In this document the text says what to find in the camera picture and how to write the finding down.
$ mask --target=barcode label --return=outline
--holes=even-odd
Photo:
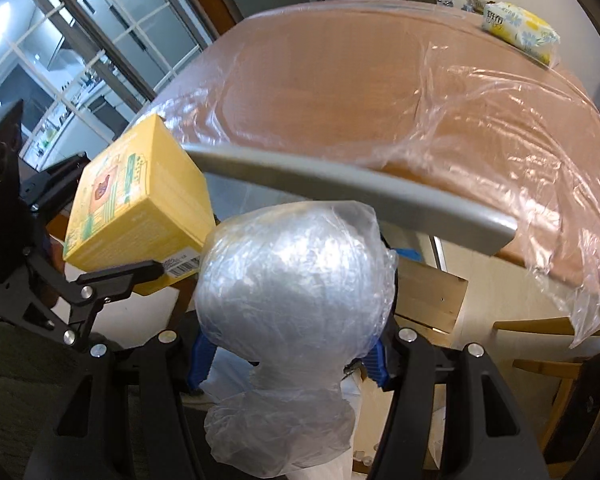
[[[186,247],[165,259],[162,266],[172,278],[180,278],[200,268],[200,255],[191,247]]]

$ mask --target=crumpled plastic bag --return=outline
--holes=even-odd
[[[207,238],[195,292],[215,344],[258,361],[253,389],[209,410],[218,462],[270,478],[348,449],[355,414],[344,367],[368,353],[394,299],[397,255],[359,202],[301,202],[221,223]]]

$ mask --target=gray metal beam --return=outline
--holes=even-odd
[[[208,46],[207,42],[204,40],[198,29],[196,28],[195,23],[191,21],[191,18],[187,14],[187,11],[180,5],[178,0],[167,0],[171,6],[171,8],[175,11],[175,13],[180,18],[180,21],[184,23],[185,27],[189,30],[194,40],[199,44],[200,49],[204,49]]]
[[[314,200],[359,200],[378,218],[489,256],[513,240],[516,219],[410,180],[316,158],[240,146],[185,144],[202,171]]]
[[[136,69],[129,65],[125,57],[105,35],[102,29],[87,15],[85,10],[76,0],[60,0],[74,17],[75,21],[87,32],[91,39],[107,54],[107,57],[120,70],[120,73],[140,92],[140,95],[149,101],[155,99],[154,89],[142,79]]]
[[[54,8],[49,0],[33,0],[33,2],[43,14],[48,14]],[[72,49],[84,59],[85,63],[96,56],[99,49],[83,30],[69,25],[58,12],[52,14],[49,17],[49,21],[53,23],[58,32],[64,36],[64,39],[71,45]],[[96,61],[96,63],[93,64],[93,69],[135,114],[142,109],[140,101],[136,99],[120,79],[111,73],[111,70],[109,70],[103,62]]]

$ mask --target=barcode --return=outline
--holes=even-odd
[[[186,274],[187,272],[191,272],[192,270],[197,269],[199,266],[200,266],[199,259],[193,258],[192,260],[189,260],[188,262],[182,262],[178,266],[173,267],[173,269],[169,269],[168,272],[174,278],[179,278],[183,274]]]

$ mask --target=clear plastic wrap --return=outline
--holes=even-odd
[[[259,209],[209,235],[194,296],[200,326],[260,363],[253,389],[207,415],[216,460],[269,478],[349,448],[355,414],[339,383],[382,332],[396,266],[373,209],[358,202]]]
[[[181,142],[357,164],[515,216],[499,255],[531,270],[574,343],[600,328],[600,115],[564,63],[535,62],[480,16],[382,0],[265,12],[146,112]]]

